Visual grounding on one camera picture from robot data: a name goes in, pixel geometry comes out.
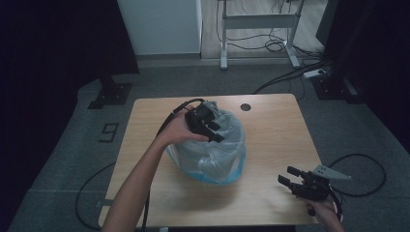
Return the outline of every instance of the power strip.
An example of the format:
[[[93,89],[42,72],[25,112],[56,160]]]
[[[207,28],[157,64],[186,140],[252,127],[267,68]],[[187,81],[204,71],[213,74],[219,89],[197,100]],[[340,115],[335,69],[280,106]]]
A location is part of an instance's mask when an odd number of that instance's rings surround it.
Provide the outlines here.
[[[304,78],[312,78],[312,77],[319,77],[323,74],[325,74],[326,72],[323,71],[322,69],[319,70],[315,70],[315,71],[310,71],[310,72],[305,72],[304,73]]]

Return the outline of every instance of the transparent plastic bag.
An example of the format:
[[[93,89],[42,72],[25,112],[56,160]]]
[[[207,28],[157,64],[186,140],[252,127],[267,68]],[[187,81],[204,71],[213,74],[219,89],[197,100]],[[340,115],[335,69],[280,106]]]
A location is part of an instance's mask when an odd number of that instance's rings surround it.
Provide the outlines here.
[[[189,140],[172,144],[166,152],[187,175],[201,182],[228,185],[242,174],[246,159],[245,131],[242,123],[227,110],[219,110],[216,132],[221,143]]]

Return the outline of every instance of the gray carpet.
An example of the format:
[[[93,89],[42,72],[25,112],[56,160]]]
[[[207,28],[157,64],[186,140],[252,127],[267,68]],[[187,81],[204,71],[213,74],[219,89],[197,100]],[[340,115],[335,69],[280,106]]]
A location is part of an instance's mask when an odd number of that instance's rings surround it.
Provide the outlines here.
[[[96,99],[101,84],[94,81],[79,90],[73,117],[41,174],[27,191],[10,231],[92,231],[76,218],[75,198],[89,177],[116,161],[135,100],[251,94],[261,84],[292,69],[290,65],[238,65],[230,66],[225,72],[218,66],[142,68],[140,71],[141,75],[114,77],[116,82],[133,84],[125,105],[87,109]],[[366,105],[320,101],[305,79],[284,81],[260,94],[288,92],[299,99],[323,164],[348,154],[362,153],[377,159],[386,169],[387,181],[379,191],[367,197],[344,197],[346,231],[407,231],[410,156],[395,137]],[[110,136],[102,133],[105,124],[118,124],[112,143],[100,142]],[[349,192],[366,192],[382,180],[380,168],[369,159],[345,159],[335,168],[355,178],[349,184],[335,183]],[[80,194],[78,211],[93,226],[98,226],[100,203],[112,170],[112,166],[107,168]],[[296,229],[323,231],[317,224],[298,225]]]

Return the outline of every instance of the human arm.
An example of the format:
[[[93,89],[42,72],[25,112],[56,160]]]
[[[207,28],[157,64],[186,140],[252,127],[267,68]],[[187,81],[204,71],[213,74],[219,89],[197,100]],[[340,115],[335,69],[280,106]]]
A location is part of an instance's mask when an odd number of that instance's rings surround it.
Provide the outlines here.
[[[307,203],[308,208],[314,209],[317,221],[325,227],[327,232],[344,232],[343,226],[335,213],[332,197],[329,196],[322,202],[303,200]]]
[[[141,217],[144,203],[166,146],[186,140],[208,141],[208,137],[191,133],[182,112],[174,116],[153,140],[147,151],[120,187],[108,211],[102,231],[133,231]]]

